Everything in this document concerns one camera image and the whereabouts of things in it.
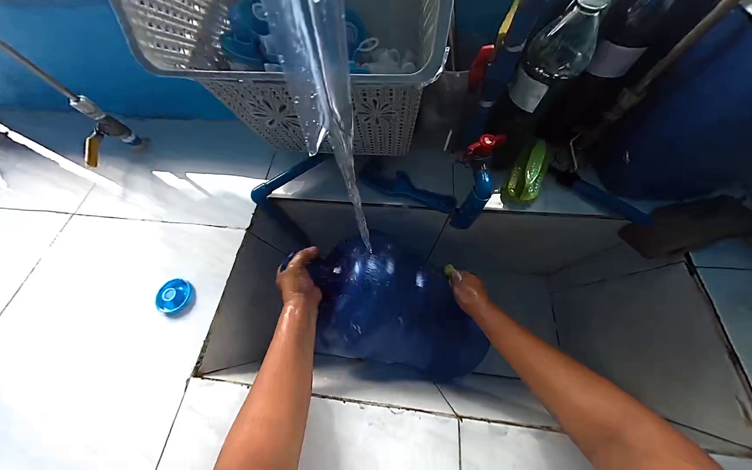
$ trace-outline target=blue plastic lid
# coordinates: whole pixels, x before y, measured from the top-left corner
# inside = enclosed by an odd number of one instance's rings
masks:
[[[184,279],[164,283],[155,295],[155,307],[165,315],[176,315],[193,300],[193,286]]]

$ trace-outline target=running water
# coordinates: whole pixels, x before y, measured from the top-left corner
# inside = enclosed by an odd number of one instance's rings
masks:
[[[356,215],[359,235],[362,236],[362,242],[364,242],[368,251],[373,252],[373,247],[370,246],[370,230],[368,230],[367,221],[364,220],[362,197],[359,195],[359,187],[356,186],[356,169],[353,166],[353,130],[346,131],[343,127],[337,125],[334,129],[330,129],[330,136],[335,137],[331,139],[332,153],[335,155],[335,162],[339,165],[341,175],[344,177],[344,184],[347,186],[347,195],[352,202],[352,210]]]

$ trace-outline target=blue pvc pipe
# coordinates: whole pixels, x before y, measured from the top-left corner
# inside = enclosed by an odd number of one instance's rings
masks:
[[[479,170],[475,170],[475,187],[465,198],[463,204],[451,218],[451,226],[454,228],[469,228],[480,217],[486,202],[492,198],[492,177],[486,164]]]
[[[277,207],[277,205],[269,200],[269,196],[279,187],[285,185],[287,182],[294,180],[298,176],[310,171],[312,168],[318,166],[324,160],[327,160],[332,154],[319,153],[310,156],[308,159],[294,165],[292,168],[284,171],[283,173],[271,178],[260,186],[252,189],[252,201],[257,207],[271,216],[281,228],[295,238],[295,241],[300,245],[300,248],[306,248],[312,246],[309,242],[307,234],[301,230],[298,225],[289,219],[284,211]]]

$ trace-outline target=white plastic basket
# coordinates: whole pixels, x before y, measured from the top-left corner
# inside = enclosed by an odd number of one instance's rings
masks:
[[[196,80],[275,149],[305,151],[283,73],[230,70],[222,54],[219,37],[233,1],[110,0],[145,69]],[[351,75],[356,153],[408,153],[422,89],[443,67],[453,2],[348,0],[381,45],[421,58],[412,74]]]

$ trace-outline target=plastic bottle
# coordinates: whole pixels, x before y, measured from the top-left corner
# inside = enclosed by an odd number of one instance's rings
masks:
[[[493,169],[512,167],[554,98],[588,67],[597,47],[599,13],[608,2],[577,0],[530,41],[515,77],[487,121],[487,132],[507,134],[507,145],[493,156]]]
[[[567,146],[576,127],[593,124],[613,104],[623,77],[658,39],[674,0],[617,0],[602,19],[600,41],[586,73],[547,112],[539,134]]]

